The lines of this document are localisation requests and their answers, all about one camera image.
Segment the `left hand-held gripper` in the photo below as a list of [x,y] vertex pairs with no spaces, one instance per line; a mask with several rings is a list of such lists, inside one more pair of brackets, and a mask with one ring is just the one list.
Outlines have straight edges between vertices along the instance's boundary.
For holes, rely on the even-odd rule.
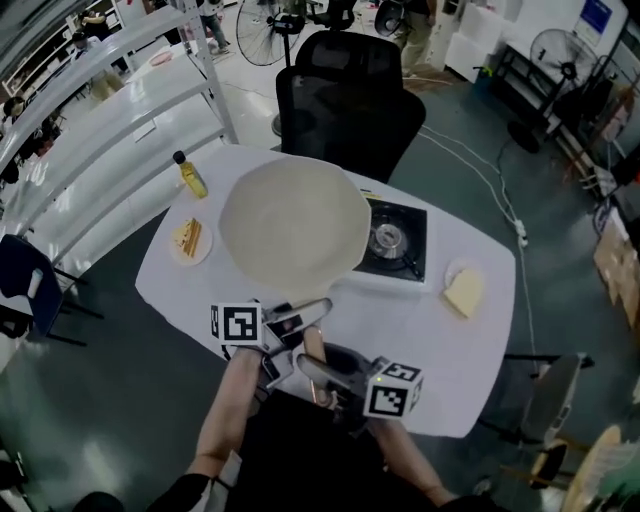
[[272,309],[276,321],[267,323],[258,302],[213,304],[211,334],[226,361],[238,349],[256,351],[261,356],[262,386],[271,391],[294,373],[290,348],[303,343],[303,320],[321,320],[332,308],[327,297],[297,306],[284,303]]

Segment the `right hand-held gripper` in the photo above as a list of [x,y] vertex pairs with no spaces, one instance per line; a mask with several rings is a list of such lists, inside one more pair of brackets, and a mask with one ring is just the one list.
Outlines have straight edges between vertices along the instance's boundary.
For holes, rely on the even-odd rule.
[[383,356],[368,360],[360,353],[329,344],[327,363],[300,354],[301,372],[326,392],[335,392],[334,420],[350,433],[369,419],[405,420],[423,388],[423,370]]

